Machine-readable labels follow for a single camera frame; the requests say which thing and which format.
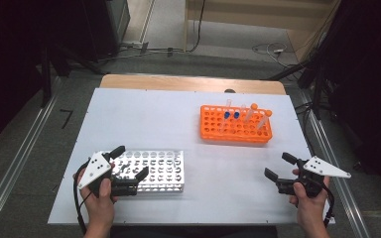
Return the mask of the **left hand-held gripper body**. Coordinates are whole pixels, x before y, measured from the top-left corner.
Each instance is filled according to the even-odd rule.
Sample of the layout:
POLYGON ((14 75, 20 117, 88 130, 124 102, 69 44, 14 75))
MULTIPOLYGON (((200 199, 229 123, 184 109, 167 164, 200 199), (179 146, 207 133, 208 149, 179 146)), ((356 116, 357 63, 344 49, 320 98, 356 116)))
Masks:
POLYGON ((100 183, 103 179, 111 180, 112 196, 136 195, 138 182, 135 178, 119 178, 113 173, 111 162, 107 152, 97 152, 90 158, 87 167, 78 183, 79 189, 87 186, 95 196, 99 195, 100 183))

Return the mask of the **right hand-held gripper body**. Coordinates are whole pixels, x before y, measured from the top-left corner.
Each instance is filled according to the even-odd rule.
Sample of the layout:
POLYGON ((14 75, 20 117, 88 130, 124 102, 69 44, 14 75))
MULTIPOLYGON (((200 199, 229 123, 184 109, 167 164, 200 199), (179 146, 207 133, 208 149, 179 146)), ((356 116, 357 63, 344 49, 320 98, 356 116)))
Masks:
POLYGON ((305 187, 308 197, 316 197, 323 189, 322 184, 325 177, 351 178, 349 172, 343 171, 317 156, 309 160, 298 159, 296 166, 299 169, 297 178, 278 178, 275 182, 278 193, 294 195, 293 185, 295 182, 300 182, 305 187))

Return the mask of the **white metal tube rack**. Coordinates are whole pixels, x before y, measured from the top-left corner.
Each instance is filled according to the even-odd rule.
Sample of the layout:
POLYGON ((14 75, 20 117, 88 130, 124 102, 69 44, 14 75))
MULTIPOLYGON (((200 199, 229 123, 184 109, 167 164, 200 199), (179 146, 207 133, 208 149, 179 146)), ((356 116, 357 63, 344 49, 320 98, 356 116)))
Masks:
POLYGON ((137 186, 138 192, 182 192, 185 186, 183 151, 126 151, 111 159, 117 179, 133 179, 144 168, 148 175, 137 186))

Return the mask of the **orange-capped test tube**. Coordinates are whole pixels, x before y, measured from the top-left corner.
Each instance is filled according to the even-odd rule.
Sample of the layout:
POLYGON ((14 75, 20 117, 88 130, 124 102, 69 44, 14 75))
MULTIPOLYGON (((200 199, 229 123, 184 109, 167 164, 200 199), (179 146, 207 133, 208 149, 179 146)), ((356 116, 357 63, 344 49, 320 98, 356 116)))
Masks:
POLYGON ((260 130, 263 127, 263 125, 268 121, 268 119, 271 115, 272 115, 272 111, 270 111, 270 110, 266 110, 263 112, 262 118, 257 125, 258 130, 260 130))
POLYGON ((258 109, 258 104, 257 103, 252 103, 247 110, 246 116, 244 118, 244 122, 248 123, 249 120, 251 119, 253 113, 258 109))

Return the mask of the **orange plastic tube rack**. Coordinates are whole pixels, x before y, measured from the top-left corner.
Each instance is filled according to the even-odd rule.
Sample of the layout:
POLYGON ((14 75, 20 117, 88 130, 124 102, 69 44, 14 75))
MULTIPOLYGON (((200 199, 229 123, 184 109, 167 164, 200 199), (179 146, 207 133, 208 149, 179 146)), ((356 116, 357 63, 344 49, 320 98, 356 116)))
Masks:
POLYGON ((273 137, 268 109, 202 105, 199 134, 205 140, 265 144, 273 137))

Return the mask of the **person's left hand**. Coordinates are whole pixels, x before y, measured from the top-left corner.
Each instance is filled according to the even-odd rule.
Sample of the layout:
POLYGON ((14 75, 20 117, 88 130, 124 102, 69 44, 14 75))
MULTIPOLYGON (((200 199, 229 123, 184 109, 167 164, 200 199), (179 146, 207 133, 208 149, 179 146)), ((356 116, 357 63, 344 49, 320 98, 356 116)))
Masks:
POLYGON ((109 178, 102 180, 98 196, 95 196, 87 186, 80 190, 80 195, 87 209, 88 226, 111 227, 115 215, 114 203, 117 201, 116 197, 111 196, 111 180, 109 178))

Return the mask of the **person's right hand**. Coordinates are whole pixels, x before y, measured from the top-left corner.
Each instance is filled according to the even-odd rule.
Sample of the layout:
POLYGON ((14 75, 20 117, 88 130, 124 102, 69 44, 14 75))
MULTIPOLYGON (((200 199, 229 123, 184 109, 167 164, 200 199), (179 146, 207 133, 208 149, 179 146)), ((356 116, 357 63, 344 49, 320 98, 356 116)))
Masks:
POLYGON ((307 196, 305 187, 300 182, 293 185, 295 194, 289 197, 289 202, 298 209, 297 220, 299 225, 307 232, 314 233, 325 228, 323 223, 323 209, 327 199, 327 191, 321 192, 313 198, 307 196))

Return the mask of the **black tripod stand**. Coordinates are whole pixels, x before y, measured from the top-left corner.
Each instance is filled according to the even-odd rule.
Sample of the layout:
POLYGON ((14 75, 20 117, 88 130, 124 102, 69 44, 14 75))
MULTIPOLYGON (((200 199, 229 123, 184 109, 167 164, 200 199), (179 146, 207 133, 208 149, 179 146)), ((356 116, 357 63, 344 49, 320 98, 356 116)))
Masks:
POLYGON ((308 88, 311 84, 314 85, 314 98, 310 108, 318 120, 321 119, 320 111, 326 109, 326 106, 320 105, 321 92, 325 82, 324 66, 322 62, 322 57, 313 56, 310 59, 306 59, 296 65, 290 66, 282 72, 269 77, 269 80, 278 81, 294 72, 302 70, 303 73, 297 80, 297 85, 300 89, 308 88))
POLYGON ((82 58, 80 55, 71 51, 70 49, 50 41, 41 43, 41 77, 43 85, 43 100, 41 107, 47 106, 53 96, 52 86, 51 86, 51 66, 60 76, 69 76, 70 67, 67 63, 67 59, 74 60, 83 67, 89 69, 90 71, 105 75, 108 71, 104 71, 99 67, 92 64, 90 61, 82 58))

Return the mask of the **black curtain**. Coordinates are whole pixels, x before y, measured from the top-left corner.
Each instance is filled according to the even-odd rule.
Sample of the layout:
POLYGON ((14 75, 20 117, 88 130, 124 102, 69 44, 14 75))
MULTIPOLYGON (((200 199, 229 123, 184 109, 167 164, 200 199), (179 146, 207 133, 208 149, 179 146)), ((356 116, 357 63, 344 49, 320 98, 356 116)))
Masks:
POLYGON ((73 0, 0 0, 0 134, 46 83, 37 70, 50 62, 69 71, 57 30, 73 0))
POLYGON ((361 164, 381 176, 381 0, 341 0, 319 47, 317 75, 333 83, 329 104, 349 129, 361 164))

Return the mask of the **dark grey cabinet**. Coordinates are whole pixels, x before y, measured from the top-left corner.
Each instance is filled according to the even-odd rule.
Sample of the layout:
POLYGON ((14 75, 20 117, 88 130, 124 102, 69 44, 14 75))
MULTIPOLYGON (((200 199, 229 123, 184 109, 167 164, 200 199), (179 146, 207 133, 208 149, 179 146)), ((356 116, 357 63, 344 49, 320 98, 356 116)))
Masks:
POLYGON ((116 55, 124 39, 130 12, 127 0, 80 0, 90 36, 93 61, 116 55))

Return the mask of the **metal floor rail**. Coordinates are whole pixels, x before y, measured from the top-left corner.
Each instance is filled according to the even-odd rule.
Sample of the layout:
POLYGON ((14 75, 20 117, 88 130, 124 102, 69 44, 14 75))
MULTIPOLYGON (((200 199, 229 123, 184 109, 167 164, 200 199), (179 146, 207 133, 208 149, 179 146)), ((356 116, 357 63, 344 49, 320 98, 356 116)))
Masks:
POLYGON ((371 233, 348 184, 348 181, 354 178, 353 173, 340 167, 341 163, 330 144, 323 123, 314 114, 314 100, 303 90, 298 93, 298 97, 305 106, 305 109, 298 111, 302 112, 302 130, 311 154, 315 161, 325 162, 324 166, 317 168, 317 172, 322 170, 324 176, 331 178, 334 214, 332 220, 337 225, 342 219, 346 219, 354 238, 371 238, 371 233))
POLYGON ((49 102, 43 106, 32 126, 30 127, 23 143, 17 150, 17 154, 12 160, 8 170, 4 174, 4 177, 0 181, 0 212, 3 209, 25 163, 28 161, 31 151, 33 150, 36 141, 40 137, 42 130, 48 121, 49 116, 56 104, 56 101, 60 95, 61 88, 64 86, 64 79, 57 76, 52 83, 51 90, 53 95, 50 97, 49 102))

